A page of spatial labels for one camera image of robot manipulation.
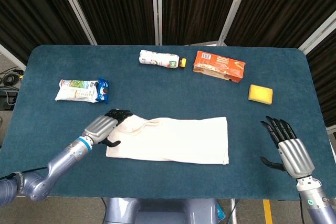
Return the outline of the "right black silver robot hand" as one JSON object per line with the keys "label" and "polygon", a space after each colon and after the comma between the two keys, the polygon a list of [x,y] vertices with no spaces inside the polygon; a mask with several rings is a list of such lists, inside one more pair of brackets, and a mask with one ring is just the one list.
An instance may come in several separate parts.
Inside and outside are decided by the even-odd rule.
{"label": "right black silver robot hand", "polygon": [[282,162],[274,163],[260,157],[261,162],[272,168],[287,172],[294,179],[301,179],[312,175],[315,166],[301,139],[297,138],[291,125],[283,119],[266,116],[267,122],[261,124],[269,133]]}

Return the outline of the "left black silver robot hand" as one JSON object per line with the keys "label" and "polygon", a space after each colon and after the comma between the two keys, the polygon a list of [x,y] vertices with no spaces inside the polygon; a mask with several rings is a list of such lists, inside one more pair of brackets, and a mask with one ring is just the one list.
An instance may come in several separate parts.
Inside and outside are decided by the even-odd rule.
{"label": "left black silver robot hand", "polygon": [[85,129],[82,134],[89,137],[93,144],[104,144],[107,147],[116,147],[121,141],[110,141],[108,136],[119,126],[126,118],[133,114],[129,110],[112,109],[105,115],[98,116]]}

